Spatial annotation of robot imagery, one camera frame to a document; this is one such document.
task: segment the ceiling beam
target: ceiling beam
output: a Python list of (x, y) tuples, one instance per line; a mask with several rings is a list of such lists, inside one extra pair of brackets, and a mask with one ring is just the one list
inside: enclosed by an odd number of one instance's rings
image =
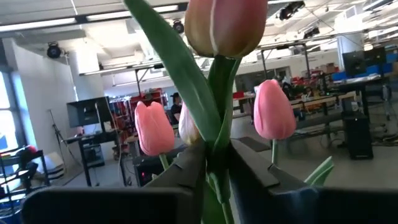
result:
[(15, 38), (15, 40), (18, 45), (25, 46), (32, 44), (47, 44), (49, 42), (80, 39), (85, 37), (86, 37), (86, 32), (84, 30), (79, 29), (79, 30), (54, 32), (48, 34), (34, 34), (34, 35), (20, 34), (18, 37)]
[(86, 40), (90, 41), (91, 44), (94, 45), (94, 47), (100, 51), (102, 51), (102, 53), (112, 57), (112, 52), (109, 51), (105, 46), (103, 46), (102, 44), (98, 43), (91, 35), (86, 34)]

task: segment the ceiling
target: ceiling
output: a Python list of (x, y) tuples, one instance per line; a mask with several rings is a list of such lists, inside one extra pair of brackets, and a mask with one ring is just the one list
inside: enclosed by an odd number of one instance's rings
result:
[[(149, 0), (149, 2), (153, 6), (159, 6), (186, 2), (186, 0)], [(305, 31), (314, 26), (319, 28), (319, 35), (335, 34), (333, 27), (337, 15), (353, 6), (362, 7), (364, 4), (369, 4), (369, 1), (306, 0), (305, 4), (305, 8), (285, 22), (281, 22), (276, 16), (286, 3), (269, 4), (266, 29), (260, 45), (302, 39)], [(363, 19), (366, 22), (365, 26), (371, 28), (398, 22), (398, 15), (396, 17), (394, 13), (397, 8), (398, 2), (395, 1), (384, 9), (378, 9), (380, 10), (378, 12), (365, 14)], [(121, 0), (1, 0), (0, 25), (125, 9)], [(184, 12), (163, 14), (163, 17), (170, 24), (175, 19), (183, 22)], [(14, 36), (19, 45), (40, 54), (44, 54), (48, 43), (54, 41), (66, 51), (89, 47), (90, 50), (97, 52), (98, 60), (104, 66), (140, 62), (154, 54), (134, 19), (30, 30), (16, 32)]]

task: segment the tulip bud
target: tulip bud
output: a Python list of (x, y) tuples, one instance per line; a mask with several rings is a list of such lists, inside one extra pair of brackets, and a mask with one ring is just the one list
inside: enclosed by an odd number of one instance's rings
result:
[(178, 131), (182, 141), (187, 145), (191, 145), (200, 138), (199, 130), (184, 103), (182, 104), (180, 121), (178, 122)]
[(190, 0), (185, 35), (198, 55), (241, 58), (264, 35), (268, 0)]
[(296, 129), (292, 105), (277, 80), (266, 80), (257, 89), (254, 127), (266, 139), (286, 139)]
[(139, 145), (148, 156), (157, 156), (174, 148), (174, 131), (163, 106), (138, 102), (134, 112)]

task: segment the white wall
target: white wall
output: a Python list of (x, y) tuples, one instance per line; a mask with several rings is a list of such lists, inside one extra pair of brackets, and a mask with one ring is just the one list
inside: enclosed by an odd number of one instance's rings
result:
[[(327, 50), (324, 52), (314, 52), (308, 55), (308, 61), (311, 68), (319, 67), (327, 63), (338, 64), (338, 54), (337, 50)], [(305, 64), (305, 57), (303, 55), (294, 55), (289, 57), (284, 57), (280, 59), (272, 59), (266, 61), (267, 69), (290, 67), (290, 72), (293, 77), (302, 76), (302, 72), (307, 70)], [(241, 65), (238, 74), (242, 75), (251, 72), (261, 72), (263, 71), (262, 62), (249, 63)], [(104, 84), (105, 95), (107, 96), (120, 96), (127, 95), (131, 93), (137, 93), (137, 84), (123, 85), (113, 87), (113, 84), (128, 83), (136, 80), (136, 75), (134, 71), (118, 73), (114, 75), (105, 75), (102, 77)], [(166, 88), (169, 86), (174, 86), (173, 81), (170, 78), (165, 78), (162, 80), (153, 80), (140, 83), (141, 91), (149, 88)]]
[[(45, 154), (57, 152), (59, 147), (52, 127), (50, 110), (64, 138), (75, 135), (69, 128), (66, 103), (75, 101), (70, 68), (62, 63), (37, 55), (18, 45), (12, 39), (4, 39), (7, 61), (13, 67), (14, 86), (21, 106), (28, 144), (35, 145)], [(65, 164), (74, 166), (72, 157), (62, 146)], [(70, 146), (80, 159), (78, 146)]]

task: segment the tulip petal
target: tulip petal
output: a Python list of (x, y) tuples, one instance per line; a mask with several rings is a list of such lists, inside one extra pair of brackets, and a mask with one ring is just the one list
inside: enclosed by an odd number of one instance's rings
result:
[(204, 57), (213, 57), (214, 53), (209, 34), (212, 2), (213, 0), (190, 1), (185, 12), (185, 35), (197, 54)]
[(180, 121), (178, 122), (178, 131), (182, 141), (188, 145), (193, 144), (198, 138), (200, 138), (200, 133), (193, 122), (185, 103), (182, 104)]
[(264, 35), (265, 0), (216, 1), (214, 33), (221, 55), (241, 58), (252, 52)]
[(161, 104), (152, 102), (146, 107), (139, 102), (134, 113), (139, 144), (145, 154), (157, 156), (174, 148), (174, 131)]
[(254, 102), (254, 127), (266, 139), (285, 139), (296, 128), (292, 106), (276, 80), (261, 83)]

